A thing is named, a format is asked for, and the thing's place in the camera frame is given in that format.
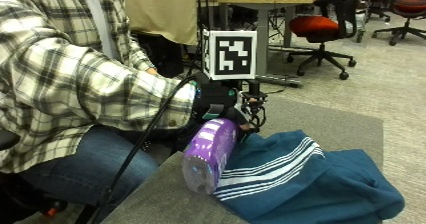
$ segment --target white stripe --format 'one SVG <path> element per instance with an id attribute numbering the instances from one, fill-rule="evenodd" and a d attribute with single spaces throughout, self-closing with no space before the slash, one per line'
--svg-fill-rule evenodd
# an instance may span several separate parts
<path id="1" fill-rule="evenodd" d="M 313 140 L 309 137 L 305 137 L 300 145 L 297 146 L 297 148 L 288 155 L 281 156 L 280 158 L 267 162 L 265 164 L 257 167 L 249 167 L 249 168 L 247 167 L 247 168 L 240 168 L 233 170 L 225 170 L 224 173 L 221 174 L 221 178 L 256 174 L 256 173 L 260 173 L 264 169 L 268 170 L 273 168 L 277 164 L 283 164 L 283 162 L 292 160 L 295 156 L 304 151 L 307 145 L 311 144 L 311 142 L 313 142 Z"/>
<path id="2" fill-rule="evenodd" d="M 317 153 L 319 153 L 319 150 L 315 150 L 311 153 L 309 157 Z M 248 186 L 243 186 L 243 187 L 236 187 L 236 188 L 232 188 L 228 190 L 221 190 L 215 193 L 217 195 L 217 198 L 221 201 L 225 201 L 225 200 L 241 197 L 241 196 L 253 195 L 259 192 L 263 192 L 263 191 L 267 191 L 267 190 L 275 188 L 279 185 L 285 184 L 300 174 L 300 170 L 303 169 L 308 160 L 309 160 L 309 158 L 307 158 L 303 163 L 299 163 L 299 165 L 296 165 L 296 167 L 291 170 L 291 172 L 288 172 L 285 175 L 283 175 L 277 180 L 271 181 L 268 183 L 260 183 L 260 184 L 253 184 L 253 185 L 248 185 Z"/>
<path id="3" fill-rule="evenodd" d="M 219 181 L 219 187 L 235 185 L 235 184 L 244 184 L 247 182 L 253 181 L 267 181 L 271 179 L 277 178 L 279 176 L 284 175 L 288 171 L 291 171 L 295 166 L 304 161 L 304 159 L 311 156 L 311 153 L 319 148 L 317 145 L 312 145 L 305 149 L 305 151 L 293 158 L 293 161 L 291 163 L 281 163 L 285 164 L 283 168 L 273 170 L 272 172 L 268 172 L 265 175 L 249 175 L 244 177 L 232 177 L 227 179 L 220 179 Z"/>

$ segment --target purple bottle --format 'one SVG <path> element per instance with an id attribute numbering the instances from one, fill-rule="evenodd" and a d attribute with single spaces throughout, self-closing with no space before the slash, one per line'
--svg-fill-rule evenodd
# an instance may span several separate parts
<path id="1" fill-rule="evenodd" d="M 212 194 L 237 141 L 237 125 L 225 118 L 208 121 L 184 153 L 183 171 L 187 186 Z"/>

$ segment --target blue cloth with white stripes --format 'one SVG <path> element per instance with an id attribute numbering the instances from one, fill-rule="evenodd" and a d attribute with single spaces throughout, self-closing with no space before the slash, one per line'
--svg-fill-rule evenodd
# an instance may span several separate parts
<path id="1" fill-rule="evenodd" d="M 323 151 L 301 131 L 236 145 L 215 196 L 251 223 L 378 223 L 401 193 L 362 150 Z"/>

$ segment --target black cable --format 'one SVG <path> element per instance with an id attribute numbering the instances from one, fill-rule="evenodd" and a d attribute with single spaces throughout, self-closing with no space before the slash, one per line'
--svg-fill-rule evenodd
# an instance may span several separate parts
<path id="1" fill-rule="evenodd" d="M 95 217 L 92 219 L 92 223 L 95 223 L 96 219 L 99 218 L 99 215 L 102 213 L 102 211 L 104 210 L 106 206 L 107 206 L 107 202 L 112 196 L 112 193 L 115 191 L 115 188 L 116 188 L 116 185 L 119 183 L 119 180 L 120 180 L 120 177 L 123 176 L 123 173 L 126 171 L 126 169 L 128 168 L 132 160 L 133 160 L 133 157 L 136 155 L 136 153 L 140 151 L 143 145 L 144 145 L 144 142 L 147 141 L 147 138 L 152 132 L 152 130 L 155 129 L 155 126 L 157 125 L 159 121 L 160 121 L 160 118 L 161 118 L 161 115 L 163 113 L 165 112 L 165 109 L 177 93 L 177 91 L 183 88 L 183 86 L 192 80 L 195 80 L 196 77 L 195 76 L 191 76 L 191 77 L 187 77 L 184 80 L 181 80 L 181 82 L 177 84 L 177 86 L 175 87 L 175 89 L 172 90 L 172 93 L 171 93 L 171 96 L 167 98 L 165 102 L 163 103 L 163 105 L 160 106 L 160 109 L 159 109 L 159 112 L 156 113 L 156 115 L 153 116 L 149 124 L 148 124 L 148 127 L 147 127 L 147 130 L 144 131 L 144 134 L 143 136 L 139 138 L 137 140 L 137 143 L 136 145 L 133 146 L 132 150 L 131 150 L 131 153 L 130 155 L 127 156 L 124 162 L 123 162 L 123 165 L 119 169 L 119 172 L 115 176 L 115 179 L 110 185 L 110 187 L 107 186 L 107 190 L 106 190 L 106 193 L 104 193 L 104 196 L 102 198 L 102 203 L 100 203 L 100 206 L 98 208 L 98 211 L 95 213 Z"/>

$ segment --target wooden desk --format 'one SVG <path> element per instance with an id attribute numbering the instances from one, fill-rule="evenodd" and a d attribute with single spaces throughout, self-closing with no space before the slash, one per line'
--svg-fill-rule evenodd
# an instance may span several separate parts
<path id="1" fill-rule="evenodd" d="M 257 60 L 256 60 L 256 75 L 259 79 L 271 81 L 281 84 L 296 84 L 300 85 L 299 81 L 288 80 L 285 77 L 279 75 L 268 75 L 268 50 L 269 50 L 269 23 L 268 15 L 269 11 L 287 7 L 285 15 L 285 39 L 284 47 L 291 47 L 292 42 L 292 31 L 289 28 L 289 21 L 295 17 L 296 6 L 300 4 L 312 4 L 316 0 L 220 0 L 221 5 L 239 5 L 259 11 L 259 25 L 257 25 Z M 223 28 L 228 26 L 227 21 L 224 22 Z"/>

